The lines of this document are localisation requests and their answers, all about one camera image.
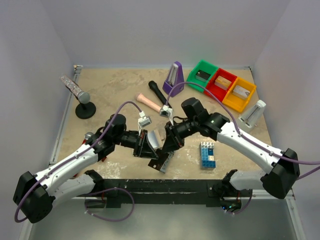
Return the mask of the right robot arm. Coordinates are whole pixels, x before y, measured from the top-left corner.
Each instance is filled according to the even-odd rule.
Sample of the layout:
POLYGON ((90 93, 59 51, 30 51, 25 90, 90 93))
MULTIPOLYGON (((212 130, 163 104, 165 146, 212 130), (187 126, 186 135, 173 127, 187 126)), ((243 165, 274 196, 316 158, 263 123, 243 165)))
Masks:
POLYGON ((300 176, 297 153, 288 148, 283 151, 256 139, 240 130, 224 115, 208 113, 202 103, 191 97, 181 107, 186 119, 177 123, 173 120, 173 110, 164 105, 160 116, 168 117, 165 124, 165 141, 162 152, 174 152, 185 145, 185 138, 195 133, 225 144, 243 154, 256 165, 260 171, 245 172, 232 170, 223 181, 222 190, 265 190, 271 196, 284 199, 300 176))

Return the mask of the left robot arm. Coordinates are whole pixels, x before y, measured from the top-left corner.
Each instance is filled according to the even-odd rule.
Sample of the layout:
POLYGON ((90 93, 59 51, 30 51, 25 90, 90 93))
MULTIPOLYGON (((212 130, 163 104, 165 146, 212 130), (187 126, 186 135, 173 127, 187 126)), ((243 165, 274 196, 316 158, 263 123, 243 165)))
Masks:
POLYGON ((157 158, 150 144, 145 126, 151 124, 151 118, 144 112, 139 113, 137 130, 127 130, 126 118, 122 114, 113 114, 95 133, 90 132, 82 145, 70 156, 38 173, 23 173, 17 182, 13 201, 17 205, 14 214, 19 223, 19 212, 25 219, 37 223, 44 219, 62 197, 72 198, 90 193, 99 183, 96 173, 85 174, 79 180, 74 179, 84 168, 106 159, 117 145, 133 150, 133 156, 144 159, 157 158))

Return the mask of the beige card holder wallet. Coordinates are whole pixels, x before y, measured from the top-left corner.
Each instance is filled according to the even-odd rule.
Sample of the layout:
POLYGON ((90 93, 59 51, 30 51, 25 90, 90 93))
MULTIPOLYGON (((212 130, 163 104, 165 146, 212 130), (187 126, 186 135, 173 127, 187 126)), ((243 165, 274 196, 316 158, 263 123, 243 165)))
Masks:
POLYGON ((161 149, 164 145, 165 139, 166 139, 166 133, 165 130, 163 129, 159 129, 156 128, 154 130, 151 130, 148 134, 147 134, 149 143, 151 144, 151 146, 157 150, 157 149, 161 149))

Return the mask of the black credit card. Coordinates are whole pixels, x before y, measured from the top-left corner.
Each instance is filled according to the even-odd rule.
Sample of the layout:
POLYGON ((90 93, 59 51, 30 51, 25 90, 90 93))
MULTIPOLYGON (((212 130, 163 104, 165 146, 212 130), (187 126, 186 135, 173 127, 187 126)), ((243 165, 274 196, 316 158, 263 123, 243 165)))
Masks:
POLYGON ((163 153, 161 149, 157 149, 156 153, 158 155, 158 159, 151 159, 148 163, 148 166, 160 172, 160 168, 170 152, 163 153))

